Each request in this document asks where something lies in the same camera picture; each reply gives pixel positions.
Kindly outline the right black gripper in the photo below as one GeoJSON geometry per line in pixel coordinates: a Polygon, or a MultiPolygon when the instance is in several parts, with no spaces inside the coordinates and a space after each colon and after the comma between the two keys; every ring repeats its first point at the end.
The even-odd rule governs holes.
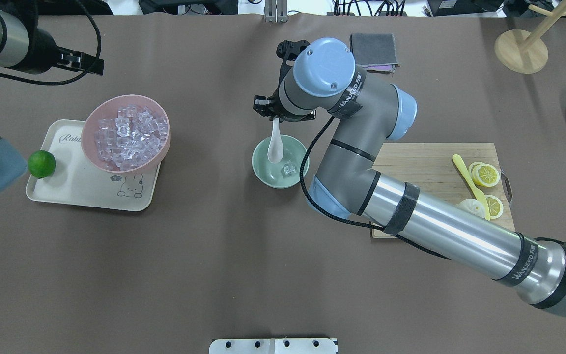
{"type": "Polygon", "coordinates": [[[316,110],[301,108],[291,101],[283,88],[277,88],[270,98],[254,96],[253,110],[263,117],[279,117],[281,121],[302,122],[316,119],[316,110]]]}

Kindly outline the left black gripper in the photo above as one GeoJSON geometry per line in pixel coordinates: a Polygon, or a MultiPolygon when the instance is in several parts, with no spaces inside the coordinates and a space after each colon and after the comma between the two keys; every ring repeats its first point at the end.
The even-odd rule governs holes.
{"type": "Polygon", "coordinates": [[[41,74],[52,67],[73,72],[85,72],[102,76],[104,60],[84,52],[60,49],[51,34],[42,29],[33,33],[33,49],[30,51],[30,74],[41,74]]]}

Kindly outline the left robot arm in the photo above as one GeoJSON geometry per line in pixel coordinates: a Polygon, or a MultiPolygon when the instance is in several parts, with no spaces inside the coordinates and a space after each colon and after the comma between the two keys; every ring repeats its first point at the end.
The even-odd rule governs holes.
{"type": "MultiPolygon", "coordinates": [[[[57,45],[53,36],[38,26],[40,9],[37,0],[0,0],[0,68],[27,74],[42,74],[51,68],[76,73],[73,78],[55,82],[1,72],[0,78],[56,87],[78,81],[90,73],[102,75],[104,62],[100,58],[102,42],[99,28],[81,0],[75,0],[74,5],[90,21],[96,34],[96,53],[93,55],[57,45]]],[[[26,170],[26,160],[7,139],[0,136],[0,192],[24,175],[26,170]]]]}

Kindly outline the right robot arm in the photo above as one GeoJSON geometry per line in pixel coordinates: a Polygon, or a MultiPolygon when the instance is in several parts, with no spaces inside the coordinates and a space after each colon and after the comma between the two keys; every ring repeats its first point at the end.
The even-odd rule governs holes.
{"type": "Polygon", "coordinates": [[[335,38],[286,40],[277,56],[279,84],[272,96],[254,98],[254,110],[271,121],[300,122],[324,108],[340,121],[310,186],[300,179],[308,204],[330,219],[469,267],[514,289],[526,304],[566,317],[566,240],[532,239],[375,167],[384,143],[413,125],[411,95],[370,76],[335,38]]]}

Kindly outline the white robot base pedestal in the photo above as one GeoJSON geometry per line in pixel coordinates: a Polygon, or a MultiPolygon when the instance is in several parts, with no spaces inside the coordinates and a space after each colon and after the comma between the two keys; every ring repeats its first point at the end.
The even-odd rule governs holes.
{"type": "Polygon", "coordinates": [[[209,354],[338,354],[332,338],[252,338],[218,339],[209,346],[209,354]]]}

